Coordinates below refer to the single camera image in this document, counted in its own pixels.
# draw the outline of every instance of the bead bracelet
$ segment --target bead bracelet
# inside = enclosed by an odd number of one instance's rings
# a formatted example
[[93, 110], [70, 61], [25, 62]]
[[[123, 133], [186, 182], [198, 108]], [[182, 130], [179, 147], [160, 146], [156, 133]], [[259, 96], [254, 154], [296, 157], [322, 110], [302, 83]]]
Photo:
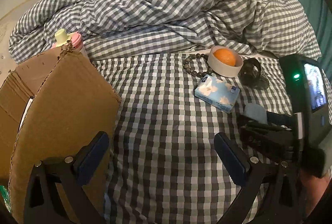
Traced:
[[190, 54], [184, 61], [183, 61], [183, 68], [186, 70], [188, 74], [191, 74], [193, 77], [204, 77], [206, 74], [211, 75], [212, 74], [212, 68], [207, 65], [207, 71], [202, 72], [197, 72], [194, 70], [194, 68], [190, 67], [190, 61], [193, 59], [198, 59], [198, 58], [204, 58], [206, 61], [208, 60], [209, 56], [207, 54]]

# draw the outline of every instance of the blue gripper pad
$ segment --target blue gripper pad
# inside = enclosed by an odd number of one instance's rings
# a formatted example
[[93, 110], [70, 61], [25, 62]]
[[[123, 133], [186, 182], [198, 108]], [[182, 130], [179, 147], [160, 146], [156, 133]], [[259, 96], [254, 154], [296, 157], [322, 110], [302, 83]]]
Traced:
[[234, 184], [241, 187], [247, 182], [247, 173], [250, 164], [245, 153], [235, 144], [232, 144], [225, 133], [217, 133], [214, 139], [215, 151], [227, 169]]
[[108, 150], [109, 138], [106, 132], [99, 131], [88, 146], [84, 146], [76, 155], [77, 163], [74, 170], [77, 174], [77, 183], [80, 186], [90, 182], [100, 161]]
[[261, 124], [267, 124], [268, 119], [266, 109], [255, 103], [248, 103], [244, 108], [244, 115], [258, 121]]

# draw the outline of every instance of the orange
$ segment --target orange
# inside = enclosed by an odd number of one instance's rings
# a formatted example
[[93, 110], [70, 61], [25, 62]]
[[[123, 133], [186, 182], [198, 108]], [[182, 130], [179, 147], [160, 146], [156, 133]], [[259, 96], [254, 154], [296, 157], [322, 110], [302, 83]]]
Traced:
[[219, 61], [223, 62], [224, 64], [229, 66], [235, 66], [236, 59], [230, 50], [218, 49], [213, 53], [213, 55], [215, 56], [215, 58], [217, 58]]

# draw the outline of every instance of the bottle cap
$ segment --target bottle cap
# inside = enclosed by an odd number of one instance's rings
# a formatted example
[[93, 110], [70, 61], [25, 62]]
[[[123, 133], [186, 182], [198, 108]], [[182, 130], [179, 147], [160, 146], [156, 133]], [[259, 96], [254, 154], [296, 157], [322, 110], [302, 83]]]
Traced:
[[66, 30], [61, 28], [55, 34], [56, 47], [62, 46], [67, 43], [68, 40], [71, 40], [71, 35], [67, 34]]
[[73, 47], [78, 48], [82, 42], [82, 36], [78, 32], [70, 33]]

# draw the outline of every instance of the pink bottle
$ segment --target pink bottle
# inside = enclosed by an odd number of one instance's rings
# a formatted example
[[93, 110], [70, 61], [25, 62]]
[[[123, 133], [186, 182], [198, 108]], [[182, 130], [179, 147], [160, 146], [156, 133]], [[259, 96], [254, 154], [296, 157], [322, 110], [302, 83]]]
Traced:
[[89, 58], [86, 50], [84, 49], [82, 35], [79, 32], [67, 34], [66, 30], [62, 28], [57, 31], [54, 36], [56, 43], [52, 45], [52, 48], [65, 45], [67, 44], [67, 41], [71, 40], [73, 47], [78, 49], [84, 56]]

